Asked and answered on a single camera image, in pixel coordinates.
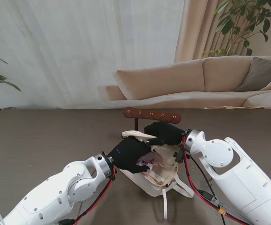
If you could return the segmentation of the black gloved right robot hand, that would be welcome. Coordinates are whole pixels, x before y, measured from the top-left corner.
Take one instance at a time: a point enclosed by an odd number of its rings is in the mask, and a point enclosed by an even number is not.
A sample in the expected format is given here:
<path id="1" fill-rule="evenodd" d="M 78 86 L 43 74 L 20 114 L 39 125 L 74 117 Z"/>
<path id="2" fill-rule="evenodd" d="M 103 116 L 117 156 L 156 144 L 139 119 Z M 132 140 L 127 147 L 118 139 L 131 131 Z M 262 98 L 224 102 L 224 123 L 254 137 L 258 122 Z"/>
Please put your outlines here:
<path id="1" fill-rule="evenodd" d="M 144 128 L 144 133 L 154 136 L 155 138 L 149 139 L 146 143 L 149 146 L 157 145 L 179 145 L 186 132 L 179 129 L 168 122 L 153 122 Z"/>

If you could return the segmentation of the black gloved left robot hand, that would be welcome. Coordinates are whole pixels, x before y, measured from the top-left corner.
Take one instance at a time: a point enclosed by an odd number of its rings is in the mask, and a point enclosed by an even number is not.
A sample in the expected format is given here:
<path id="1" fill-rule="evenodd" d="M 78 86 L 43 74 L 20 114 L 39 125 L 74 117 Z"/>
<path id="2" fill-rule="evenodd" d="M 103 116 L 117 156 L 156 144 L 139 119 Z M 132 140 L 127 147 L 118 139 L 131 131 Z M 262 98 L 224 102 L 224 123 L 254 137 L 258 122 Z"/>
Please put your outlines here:
<path id="1" fill-rule="evenodd" d="M 142 173 L 149 171 L 150 168 L 146 165 L 137 165 L 137 161 L 150 152 L 149 146 L 131 136 L 123 139 L 107 156 L 119 169 L 131 173 Z"/>

